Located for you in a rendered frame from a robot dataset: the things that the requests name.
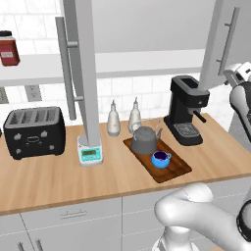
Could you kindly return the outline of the wide grey cabinet door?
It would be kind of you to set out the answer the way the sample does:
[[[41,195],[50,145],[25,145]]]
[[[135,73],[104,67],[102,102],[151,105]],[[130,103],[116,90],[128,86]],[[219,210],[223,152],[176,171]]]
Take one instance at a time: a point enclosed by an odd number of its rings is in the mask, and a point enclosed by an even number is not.
[[[225,23],[230,23],[235,7],[239,7],[240,12],[226,67],[237,63],[251,63],[251,0],[216,0],[200,74],[202,89],[210,89],[226,81],[223,75],[218,75],[218,60],[222,58],[226,44],[228,27]]]

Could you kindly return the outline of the tall grey cabinet door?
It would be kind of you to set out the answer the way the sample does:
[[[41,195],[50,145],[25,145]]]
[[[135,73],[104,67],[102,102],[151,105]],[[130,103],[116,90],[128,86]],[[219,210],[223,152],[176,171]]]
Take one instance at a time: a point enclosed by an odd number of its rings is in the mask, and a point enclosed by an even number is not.
[[[100,128],[97,102],[94,31],[91,0],[62,0],[63,16],[67,27],[67,39],[76,42],[71,48],[70,59],[75,94],[84,132],[89,147],[100,144]]]

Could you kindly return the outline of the grey drawer front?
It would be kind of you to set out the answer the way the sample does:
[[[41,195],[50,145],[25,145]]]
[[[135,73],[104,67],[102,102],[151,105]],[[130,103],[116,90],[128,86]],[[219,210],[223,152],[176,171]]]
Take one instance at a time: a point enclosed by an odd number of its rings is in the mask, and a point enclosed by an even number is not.
[[[208,186],[214,196],[213,204],[236,215],[251,187],[251,176],[211,182]],[[172,192],[175,190],[167,189],[126,196],[123,198],[123,212],[132,213],[154,209],[155,203],[160,198]]]
[[[78,212],[86,210],[87,215],[79,218],[61,219],[61,215],[67,211]],[[44,210],[21,213],[27,229],[37,229],[48,226],[59,226],[64,224],[76,223],[81,221],[102,219],[119,215],[122,212],[122,199],[113,198],[107,200],[99,200],[95,202],[87,202],[62,206]]]

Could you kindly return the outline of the brown wooden tray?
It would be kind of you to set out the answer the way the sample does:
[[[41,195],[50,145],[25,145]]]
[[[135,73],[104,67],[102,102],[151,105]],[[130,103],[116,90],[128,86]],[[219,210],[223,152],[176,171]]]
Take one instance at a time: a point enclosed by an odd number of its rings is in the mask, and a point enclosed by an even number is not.
[[[124,144],[135,156],[135,158],[141,163],[141,165],[146,169],[148,174],[152,176],[153,179],[158,183],[165,182],[178,176],[183,176],[192,171],[191,167],[185,161],[183,161],[179,157],[179,155],[162,139],[157,140],[157,150],[172,154],[169,165],[164,169],[158,169],[157,167],[155,167],[151,163],[150,155],[139,155],[138,153],[135,153],[130,146],[131,138],[125,139]]]

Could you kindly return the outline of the white cabinet shelf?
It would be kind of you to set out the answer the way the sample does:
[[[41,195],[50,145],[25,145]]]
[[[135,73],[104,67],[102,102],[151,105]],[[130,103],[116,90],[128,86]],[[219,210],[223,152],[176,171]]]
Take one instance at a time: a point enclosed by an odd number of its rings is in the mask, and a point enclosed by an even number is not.
[[[98,78],[199,73],[205,50],[171,50],[128,53],[99,53]],[[0,86],[63,83],[59,54],[22,55],[14,67],[0,63]]]

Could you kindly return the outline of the white kitchen scale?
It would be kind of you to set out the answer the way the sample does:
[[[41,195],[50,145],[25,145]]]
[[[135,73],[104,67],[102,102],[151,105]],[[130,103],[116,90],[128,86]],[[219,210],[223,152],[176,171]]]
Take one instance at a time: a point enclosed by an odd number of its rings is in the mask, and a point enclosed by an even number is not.
[[[77,138],[76,149],[78,160],[82,167],[92,167],[103,163],[102,143],[99,143],[98,146],[89,147],[85,134]]]

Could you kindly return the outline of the grey kettle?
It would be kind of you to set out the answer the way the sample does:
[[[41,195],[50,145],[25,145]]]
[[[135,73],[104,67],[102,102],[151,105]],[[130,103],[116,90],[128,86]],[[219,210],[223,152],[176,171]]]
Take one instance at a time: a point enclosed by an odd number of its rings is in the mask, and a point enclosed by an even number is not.
[[[130,147],[133,152],[140,155],[151,155],[157,149],[157,140],[161,138],[162,128],[157,131],[159,125],[156,125],[154,129],[149,126],[140,126],[138,129],[134,127],[139,125],[136,122],[131,125],[132,140]]]

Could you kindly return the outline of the grey lower cupboard door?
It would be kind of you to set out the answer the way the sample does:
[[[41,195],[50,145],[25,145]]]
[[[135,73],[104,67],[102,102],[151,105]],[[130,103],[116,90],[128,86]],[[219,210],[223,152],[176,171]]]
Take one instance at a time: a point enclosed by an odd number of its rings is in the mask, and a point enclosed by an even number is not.
[[[20,251],[19,242],[25,251],[34,251],[21,216],[0,216],[0,251]]]
[[[163,234],[164,227],[157,221],[153,210],[123,214],[123,251],[151,251]]]
[[[121,251],[122,217],[81,221],[30,230],[29,236],[40,239],[44,251]]]

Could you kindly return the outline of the red jar with black lid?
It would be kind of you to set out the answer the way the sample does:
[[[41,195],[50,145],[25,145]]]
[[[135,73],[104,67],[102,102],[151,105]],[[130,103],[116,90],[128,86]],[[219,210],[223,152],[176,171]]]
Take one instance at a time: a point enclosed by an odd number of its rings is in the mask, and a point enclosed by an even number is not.
[[[9,30],[0,30],[0,59],[5,67],[17,66],[20,62],[16,39]]]

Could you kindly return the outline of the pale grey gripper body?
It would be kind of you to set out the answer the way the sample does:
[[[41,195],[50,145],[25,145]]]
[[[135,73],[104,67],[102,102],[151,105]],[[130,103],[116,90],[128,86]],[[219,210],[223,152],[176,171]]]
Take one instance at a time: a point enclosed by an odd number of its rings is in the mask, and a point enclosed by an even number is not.
[[[229,83],[231,86],[237,86],[239,83],[244,81],[244,78],[237,71],[240,68],[241,64],[232,64],[225,68],[224,77],[226,78],[226,83]]]

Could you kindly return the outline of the black four-slot toaster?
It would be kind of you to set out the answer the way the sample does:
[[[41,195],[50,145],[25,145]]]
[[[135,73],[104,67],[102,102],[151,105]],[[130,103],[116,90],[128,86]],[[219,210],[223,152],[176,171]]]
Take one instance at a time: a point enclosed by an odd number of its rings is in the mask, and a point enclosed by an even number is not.
[[[59,107],[13,110],[3,129],[9,153],[15,160],[61,155],[65,151],[66,128]]]

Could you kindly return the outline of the white bottle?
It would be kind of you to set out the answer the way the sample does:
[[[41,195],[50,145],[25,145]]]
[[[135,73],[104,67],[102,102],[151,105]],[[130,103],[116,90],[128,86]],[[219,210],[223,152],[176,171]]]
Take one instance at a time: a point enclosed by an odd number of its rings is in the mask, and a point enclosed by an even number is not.
[[[140,115],[140,111],[138,109],[138,101],[134,100],[133,108],[132,108],[130,115],[129,115],[129,121],[128,121],[127,128],[130,133],[133,133],[139,127],[141,127],[141,115]]]
[[[110,136],[118,136],[121,132],[119,113],[116,110],[116,103],[112,102],[111,111],[108,116],[107,132]]]

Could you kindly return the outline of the black coffee machine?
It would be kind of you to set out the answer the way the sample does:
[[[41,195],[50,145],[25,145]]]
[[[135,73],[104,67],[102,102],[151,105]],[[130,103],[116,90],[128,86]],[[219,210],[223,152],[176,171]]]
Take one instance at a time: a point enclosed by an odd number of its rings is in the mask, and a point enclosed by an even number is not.
[[[171,103],[164,122],[183,146],[195,146],[203,143],[203,138],[192,123],[196,116],[202,123],[206,119],[200,115],[201,109],[208,105],[210,92],[199,88],[199,81],[190,75],[177,75],[171,81]]]

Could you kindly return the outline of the grey wall power outlet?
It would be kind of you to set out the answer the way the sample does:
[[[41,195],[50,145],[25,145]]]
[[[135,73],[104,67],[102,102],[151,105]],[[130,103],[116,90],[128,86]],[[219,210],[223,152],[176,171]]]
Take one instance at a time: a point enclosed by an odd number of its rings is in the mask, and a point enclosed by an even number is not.
[[[9,100],[4,87],[0,87],[0,104],[8,104]]]
[[[41,92],[38,85],[26,85],[25,93],[29,102],[41,101]]]

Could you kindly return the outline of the blue mug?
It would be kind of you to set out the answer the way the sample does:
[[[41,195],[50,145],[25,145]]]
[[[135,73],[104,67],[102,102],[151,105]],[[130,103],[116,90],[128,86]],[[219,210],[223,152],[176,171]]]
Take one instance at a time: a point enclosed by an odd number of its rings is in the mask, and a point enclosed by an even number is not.
[[[158,169],[166,168],[171,160],[172,154],[165,151],[156,151],[151,156],[151,163]]]

